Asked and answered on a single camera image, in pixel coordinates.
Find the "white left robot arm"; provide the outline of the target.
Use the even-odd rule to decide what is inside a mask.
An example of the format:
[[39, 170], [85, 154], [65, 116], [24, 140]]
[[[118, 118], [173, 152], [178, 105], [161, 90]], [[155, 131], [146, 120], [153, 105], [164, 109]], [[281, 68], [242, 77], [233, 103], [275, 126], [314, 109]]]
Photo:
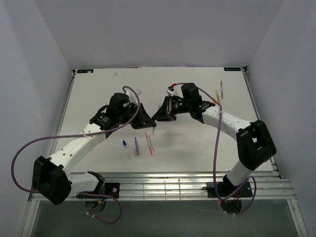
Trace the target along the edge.
[[61, 204], [70, 194], [84, 193], [100, 197], [105, 193], [105, 179], [88, 171], [72, 175], [75, 166], [98, 144], [105, 141], [113, 129], [130, 121], [133, 129], [156, 127], [142, 105], [133, 103], [115, 109], [101, 107], [81, 132], [62, 149], [48, 158], [39, 157], [34, 163], [32, 187], [53, 204]]

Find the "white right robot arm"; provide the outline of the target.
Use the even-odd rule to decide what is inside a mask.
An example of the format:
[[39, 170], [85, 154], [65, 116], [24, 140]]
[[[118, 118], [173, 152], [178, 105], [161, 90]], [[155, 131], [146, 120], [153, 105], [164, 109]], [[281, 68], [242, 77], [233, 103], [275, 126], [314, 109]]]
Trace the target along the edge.
[[223, 195], [235, 196], [241, 184], [259, 166], [273, 157], [277, 149], [266, 124], [261, 120], [254, 122], [223, 113], [214, 103], [202, 100], [189, 100], [178, 96], [166, 96], [163, 105], [153, 115], [156, 121], [176, 120], [177, 114], [190, 116], [206, 125], [213, 126], [235, 139], [239, 161], [217, 184]]

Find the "red highlighter pen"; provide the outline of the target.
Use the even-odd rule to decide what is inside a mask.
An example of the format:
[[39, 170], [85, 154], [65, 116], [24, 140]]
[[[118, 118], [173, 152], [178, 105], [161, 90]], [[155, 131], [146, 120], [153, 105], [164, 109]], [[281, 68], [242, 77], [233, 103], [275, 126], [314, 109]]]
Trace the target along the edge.
[[153, 155], [153, 148], [152, 148], [152, 145], [150, 143], [149, 136], [148, 136], [146, 131], [144, 132], [144, 134], [145, 134], [145, 137], [146, 137], [146, 141], [147, 141], [147, 145], [148, 145], [148, 148], [149, 148], [149, 152], [150, 152], [151, 155]]

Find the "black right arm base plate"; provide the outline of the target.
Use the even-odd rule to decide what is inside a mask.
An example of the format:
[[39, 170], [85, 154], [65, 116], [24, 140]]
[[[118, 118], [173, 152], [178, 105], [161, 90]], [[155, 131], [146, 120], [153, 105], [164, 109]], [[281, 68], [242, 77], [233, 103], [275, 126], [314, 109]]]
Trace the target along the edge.
[[[215, 198], [215, 188], [213, 182], [207, 182], [206, 186], [203, 187], [204, 190], [207, 190], [207, 196], [209, 198]], [[247, 181], [241, 185], [241, 188], [235, 192], [237, 186], [233, 186], [232, 183], [228, 180], [226, 175], [223, 177], [223, 181], [217, 182], [217, 191], [218, 195], [221, 198], [229, 196], [231, 193], [234, 193], [233, 198], [250, 198], [253, 196], [253, 192], [250, 186], [250, 182]]]

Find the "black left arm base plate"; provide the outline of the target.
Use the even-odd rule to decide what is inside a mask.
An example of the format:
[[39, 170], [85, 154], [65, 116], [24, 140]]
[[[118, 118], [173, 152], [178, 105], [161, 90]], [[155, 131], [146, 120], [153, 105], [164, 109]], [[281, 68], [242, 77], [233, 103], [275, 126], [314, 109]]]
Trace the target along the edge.
[[93, 191], [84, 191], [76, 195], [76, 198], [103, 198], [110, 196], [119, 198], [120, 183], [101, 182]]

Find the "purple highlighter pen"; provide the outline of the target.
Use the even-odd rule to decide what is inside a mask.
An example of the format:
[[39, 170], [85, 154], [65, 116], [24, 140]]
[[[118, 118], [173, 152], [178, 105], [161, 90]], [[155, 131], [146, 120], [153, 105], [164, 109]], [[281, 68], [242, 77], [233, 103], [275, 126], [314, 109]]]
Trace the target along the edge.
[[138, 141], [137, 141], [136, 137], [134, 137], [134, 143], [135, 143], [135, 148], [136, 148], [136, 150], [138, 152], [138, 156], [139, 156], [140, 155], [140, 151], [139, 151]]

